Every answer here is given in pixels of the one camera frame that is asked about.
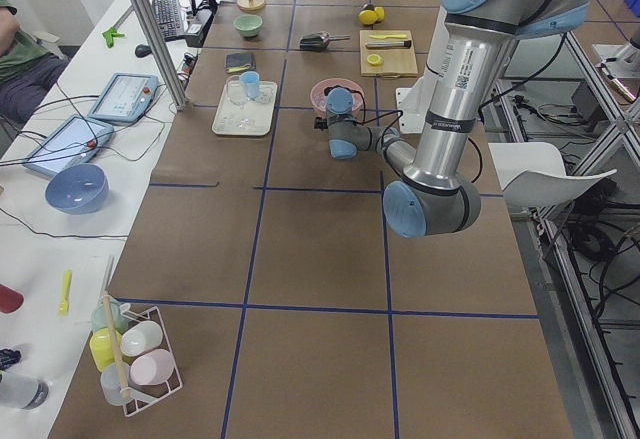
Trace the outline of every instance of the person's leg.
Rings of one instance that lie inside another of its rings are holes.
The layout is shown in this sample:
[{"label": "person's leg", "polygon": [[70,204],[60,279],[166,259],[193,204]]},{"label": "person's leg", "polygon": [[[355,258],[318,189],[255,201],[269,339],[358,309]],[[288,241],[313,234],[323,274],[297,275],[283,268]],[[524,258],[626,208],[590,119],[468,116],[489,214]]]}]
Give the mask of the person's leg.
[{"label": "person's leg", "polygon": [[51,54],[40,59],[38,64],[30,69],[28,73],[33,73],[31,74],[32,77],[37,78],[35,83],[48,91],[54,86],[68,64],[69,61]]},{"label": "person's leg", "polygon": [[47,95],[47,89],[22,80],[0,85],[0,114],[10,121],[24,124]]},{"label": "person's leg", "polygon": [[27,122],[67,64],[58,56],[47,55],[20,76],[0,84],[0,114],[20,124]]}]

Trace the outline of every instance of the white table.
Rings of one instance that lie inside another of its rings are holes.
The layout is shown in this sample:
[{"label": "white table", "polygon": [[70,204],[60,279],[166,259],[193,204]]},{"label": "white table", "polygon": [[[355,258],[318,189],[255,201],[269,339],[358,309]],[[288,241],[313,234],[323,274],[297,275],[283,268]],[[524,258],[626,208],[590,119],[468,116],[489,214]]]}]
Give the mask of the white table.
[{"label": "white table", "polygon": [[[102,32],[117,22],[129,4],[129,0],[115,0],[74,56],[59,80],[68,96],[99,94],[115,72],[155,74],[163,82],[152,55],[142,59],[134,55],[135,46],[147,42],[135,14],[118,28],[126,37],[116,38],[113,48],[106,47]],[[169,42],[167,46],[178,67],[187,52],[185,42]],[[164,87],[159,94],[159,100],[148,114],[161,122],[143,118],[136,125],[117,132],[108,145],[128,158],[142,155],[139,160],[125,160],[110,150],[99,152],[92,160],[105,170],[110,185],[109,197],[100,211],[83,216],[56,211],[44,198],[47,178],[21,165],[0,168],[0,185],[5,188],[0,195],[0,207],[33,229],[54,235],[126,236],[175,114]],[[64,95],[54,87],[43,103],[62,98]],[[86,113],[91,104],[91,101],[77,102],[77,107]],[[68,102],[46,107],[32,117],[24,130],[48,134],[74,112]],[[35,147],[32,140],[19,136],[3,159],[23,158]],[[25,297],[16,312],[0,314],[0,348],[22,352],[22,361],[11,367],[11,372],[42,378],[50,387],[49,397],[37,409],[0,408],[2,437],[47,437],[91,332],[90,314],[99,299],[107,259],[111,255],[117,263],[124,243],[124,238],[61,239],[36,235],[0,213],[3,269],[0,281]],[[57,309],[65,269],[73,271],[70,308],[67,316],[59,316]]]}]

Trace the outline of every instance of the computer mouse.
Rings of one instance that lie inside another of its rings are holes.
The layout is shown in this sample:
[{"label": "computer mouse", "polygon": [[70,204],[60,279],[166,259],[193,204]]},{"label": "computer mouse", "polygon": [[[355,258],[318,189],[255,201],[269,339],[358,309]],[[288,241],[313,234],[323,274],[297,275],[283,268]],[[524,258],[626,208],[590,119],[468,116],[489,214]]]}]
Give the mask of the computer mouse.
[{"label": "computer mouse", "polygon": [[135,50],[136,57],[146,57],[151,54],[151,48],[146,44],[138,44]]}]

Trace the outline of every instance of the bottle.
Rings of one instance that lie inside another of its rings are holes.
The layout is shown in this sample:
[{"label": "bottle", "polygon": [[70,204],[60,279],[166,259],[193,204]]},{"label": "bottle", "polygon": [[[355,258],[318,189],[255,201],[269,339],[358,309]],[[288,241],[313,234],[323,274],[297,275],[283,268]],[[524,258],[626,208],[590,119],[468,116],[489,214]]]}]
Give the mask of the bottle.
[{"label": "bottle", "polygon": [[49,394],[49,386],[44,381],[0,371],[0,406],[15,409],[35,409]]},{"label": "bottle", "polygon": [[18,309],[23,301],[22,294],[0,284],[0,312],[9,314]]}]

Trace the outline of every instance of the tablet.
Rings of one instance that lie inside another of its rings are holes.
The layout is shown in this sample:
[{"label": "tablet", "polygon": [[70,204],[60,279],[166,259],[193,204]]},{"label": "tablet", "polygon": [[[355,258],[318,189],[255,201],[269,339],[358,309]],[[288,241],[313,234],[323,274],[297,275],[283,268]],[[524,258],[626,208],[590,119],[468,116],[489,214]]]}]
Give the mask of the tablet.
[{"label": "tablet", "polygon": [[132,124],[146,112],[157,89],[156,76],[116,73],[88,117],[113,124]]},{"label": "tablet", "polygon": [[88,162],[113,134],[113,126],[72,115],[26,159],[24,166],[53,177],[63,169]]}]

